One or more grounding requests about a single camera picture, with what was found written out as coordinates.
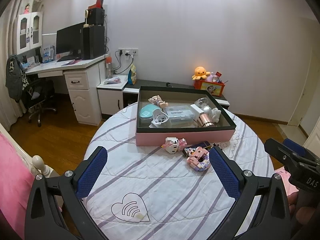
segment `finger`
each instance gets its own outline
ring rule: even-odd
[[[289,205],[290,215],[292,215],[294,213],[295,209],[296,209],[295,204]]]
[[[298,200],[298,191],[293,192],[292,194],[290,194],[290,195],[288,196],[288,203],[289,203],[289,205],[291,205],[291,204],[296,204],[296,203],[297,203],[297,200]]]
[[[296,213],[296,219],[302,225],[306,225],[311,219],[313,213],[315,212],[315,208],[312,207],[302,207]]]

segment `metal screw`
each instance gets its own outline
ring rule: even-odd
[[[243,172],[243,174],[244,174],[245,176],[247,176],[247,177],[251,177],[251,176],[252,176],[252,172],[249,171],[249,170],[245,170],[245,171]]]
[[[66,172],[64,173],[64,176],[66,176],[66,177],[71,177],[72,174],[73,174],[72,171],[66,171]]]
[[[281,179],[281,175],[278,174],[278,173],[276,173],[274,176],[275,176],[276,179]]]
[[[37,176],[36,176],[36,180],[41,180],[43,178],[43,175],[42,174],[38,174]]]

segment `power cord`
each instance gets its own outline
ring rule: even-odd
[[[106,22],[106,14],[104,15],[104,22],[106,23],[106,36],[104,37],[104,65],[107,68],[107,62],[106,62],[106,54],[109,52],[109,48],[107,46],[108,43],[108,25]]]
[[[116,59],[117,59],[117,61],[118,61],[119,64],[118,64],[118,66],[117,66],[116,68],[113,69],[114,74],[116,73],[116,72],[115,72],[116,70],[118,70],[119,68],[121,68],[121,55],[122,55],[122,49],[117,50],[117,51],[115,52],[115,56],[116,56]]]
[[[126,53],[126,54],[125,54],[126,56],[131,56],[131,57],[132,57],[132,61],[131,61],[130,65],[129,65],[125,70],[121,71],[120,73],[116,73],[116,74],[121,74],[121,73],[123,73],[124,71],[126,71],[126,70],[132,65],[135,54],[136,54],[136,52],[133,53],[133,56],[132,56],[131,54],[129,54],[129,53]]]

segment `computer tower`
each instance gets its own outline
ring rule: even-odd
[[[92,8],[88,10],[87,24],[104,25],[104,9]]]
[[[104,26],[92,25],[82,30],[81,58],[94,59],[105,53]]]

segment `bedspread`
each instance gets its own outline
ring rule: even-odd
[[[257,176],[274,173],[269,155],[258,136],[237,116],[237,125],[224,153]],[[201,240],[219,225],[234,199],[228,197],[210,167],[194,171],[181,152],[169,154],[161,147],[135,144],[137,104],[109,118],[96,132],[85,154],[97,146],[108,151],[108,161],[84,205],[110,240]],[[254,215],[256,197],[238,234]]]

